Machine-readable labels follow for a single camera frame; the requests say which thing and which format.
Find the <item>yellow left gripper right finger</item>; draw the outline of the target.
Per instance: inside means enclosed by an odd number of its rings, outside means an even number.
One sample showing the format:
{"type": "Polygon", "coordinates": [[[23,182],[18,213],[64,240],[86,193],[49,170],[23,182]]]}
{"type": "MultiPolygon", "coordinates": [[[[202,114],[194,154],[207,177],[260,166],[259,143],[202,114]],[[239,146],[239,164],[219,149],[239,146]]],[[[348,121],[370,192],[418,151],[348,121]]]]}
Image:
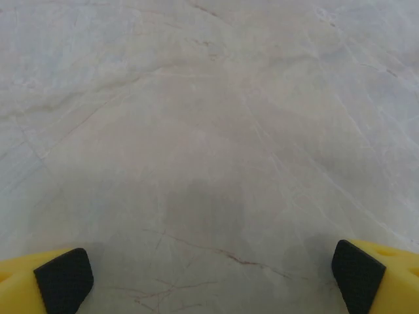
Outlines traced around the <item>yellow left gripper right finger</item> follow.
{"type": "Polygon", "coordinates": [[[418,313],[418,254],[341,239],[331,262],[349,313],[418,313]]]}

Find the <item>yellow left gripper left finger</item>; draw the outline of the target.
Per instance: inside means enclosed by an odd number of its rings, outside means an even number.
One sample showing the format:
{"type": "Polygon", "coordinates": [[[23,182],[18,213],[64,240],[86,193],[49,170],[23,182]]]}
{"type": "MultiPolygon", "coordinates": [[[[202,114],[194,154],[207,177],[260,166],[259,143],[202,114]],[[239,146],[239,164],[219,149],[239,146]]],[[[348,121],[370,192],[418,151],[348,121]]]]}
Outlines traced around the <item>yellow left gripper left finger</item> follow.
{"type": "Polygon", "coordinates": [[[1,261],[1,313],[76,313],[94,276],[84,248],[1,261]]]}

